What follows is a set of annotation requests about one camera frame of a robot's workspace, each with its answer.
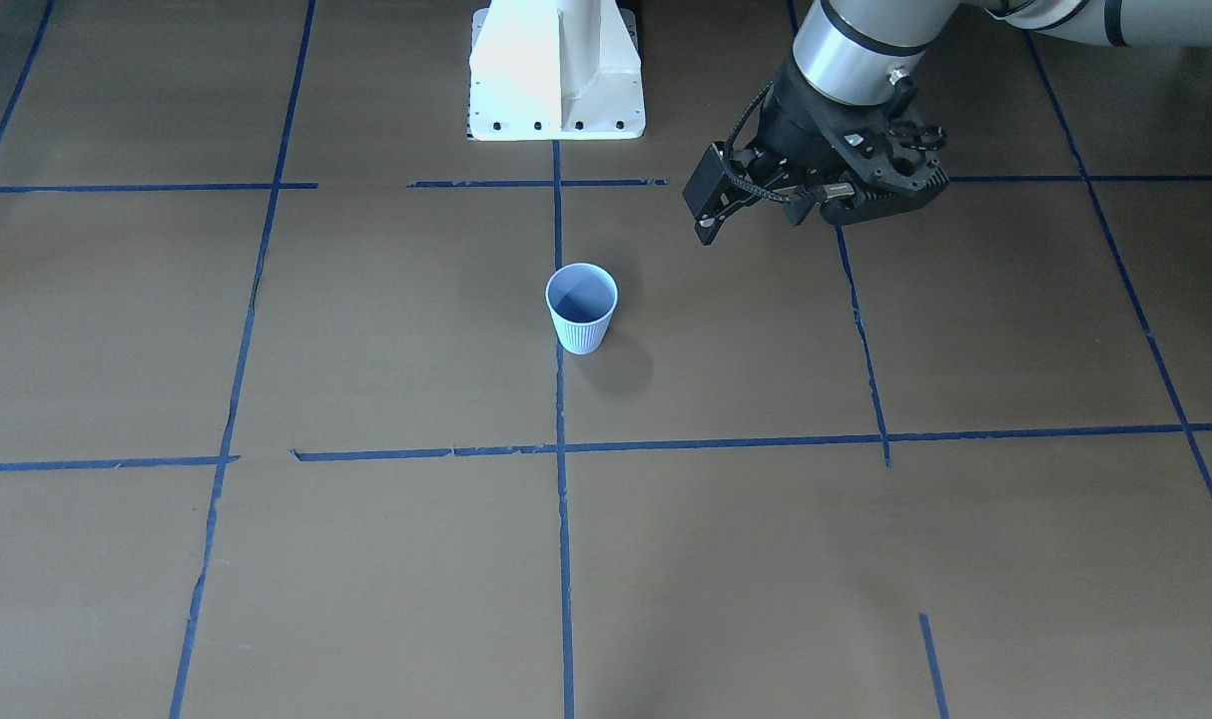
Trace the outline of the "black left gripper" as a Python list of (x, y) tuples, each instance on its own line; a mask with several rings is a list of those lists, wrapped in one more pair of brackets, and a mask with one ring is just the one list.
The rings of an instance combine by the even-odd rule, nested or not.
[(845, 105), (813, 89), (793, 59), (751, 102), (756, 135), (707, 145), (682, 196), (696, 236), (710, 246), (722, 224), (761, 201), (800, 226), (812, 211), (827, 224), (853, 226), (925, 209), (951, 179), (939, 158), (947, 135), (913, 108), (917, 85), (903, 69), (874, 105)]

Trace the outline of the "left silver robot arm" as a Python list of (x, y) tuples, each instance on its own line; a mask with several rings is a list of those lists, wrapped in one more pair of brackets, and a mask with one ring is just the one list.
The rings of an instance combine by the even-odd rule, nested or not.
[[(1021, 32), (1108, 47), (1212, 47), (1212, 1), (984, 1)], [(781, 206), (834, 227), (896, 217), (948, 186), (947, 132), (913, 107), (915, 72), (956, 1), (816, 1), (781, 69), (684, 188), (702, 245), (731, 215)]]

